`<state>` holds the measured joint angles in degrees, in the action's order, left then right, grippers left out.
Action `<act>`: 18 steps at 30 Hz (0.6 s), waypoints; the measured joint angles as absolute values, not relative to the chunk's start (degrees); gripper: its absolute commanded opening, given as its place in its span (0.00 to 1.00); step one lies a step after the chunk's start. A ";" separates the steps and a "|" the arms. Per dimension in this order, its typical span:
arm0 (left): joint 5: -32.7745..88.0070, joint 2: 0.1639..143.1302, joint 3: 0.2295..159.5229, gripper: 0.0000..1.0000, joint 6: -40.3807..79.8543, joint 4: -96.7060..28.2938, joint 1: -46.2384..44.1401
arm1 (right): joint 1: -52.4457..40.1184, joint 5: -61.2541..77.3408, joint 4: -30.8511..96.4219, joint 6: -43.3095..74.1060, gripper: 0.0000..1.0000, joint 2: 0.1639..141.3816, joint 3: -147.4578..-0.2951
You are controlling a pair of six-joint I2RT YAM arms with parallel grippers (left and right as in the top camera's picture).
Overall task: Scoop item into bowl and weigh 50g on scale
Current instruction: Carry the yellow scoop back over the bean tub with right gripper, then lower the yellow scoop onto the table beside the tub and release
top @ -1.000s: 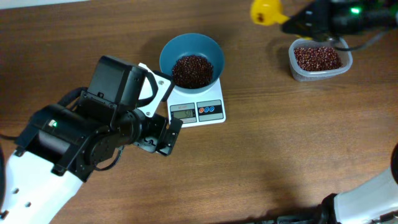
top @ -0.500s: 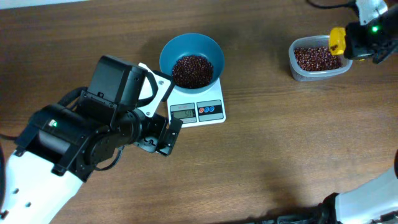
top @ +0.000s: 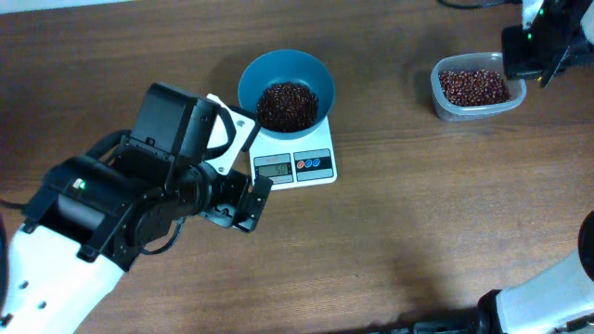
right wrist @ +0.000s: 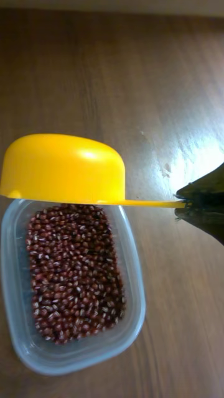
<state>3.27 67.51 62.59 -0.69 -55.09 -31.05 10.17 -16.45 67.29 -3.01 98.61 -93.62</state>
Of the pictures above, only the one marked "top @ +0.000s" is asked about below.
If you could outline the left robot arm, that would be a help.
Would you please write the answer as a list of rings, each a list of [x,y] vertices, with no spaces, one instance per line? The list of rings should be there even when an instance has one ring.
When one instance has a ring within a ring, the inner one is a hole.
[[[199,216],[252,232],[272,183],[234,169],[260,125],[217,96],[152,84],[132,129],[53,167],[1,249],[1,329],[72,333],[149,243]]]

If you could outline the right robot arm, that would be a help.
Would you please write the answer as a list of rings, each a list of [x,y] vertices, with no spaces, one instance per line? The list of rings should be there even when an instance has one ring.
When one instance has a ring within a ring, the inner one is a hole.
[[[561,70],[574,79],[541,94],[540,107],[572,116],[593,108],[593,5],[589,1],[527,1],[523,23],[503,34],[504,70],[510,78],[550,84]],[[513,187],[514,204],[503,230],[490,232],[481,257],[506,288],[477,304],[476,333],[552,333],[590,328],[593,317],[593,217],[568,225],[593,192],[593,147],[586,155],[532,173]]]

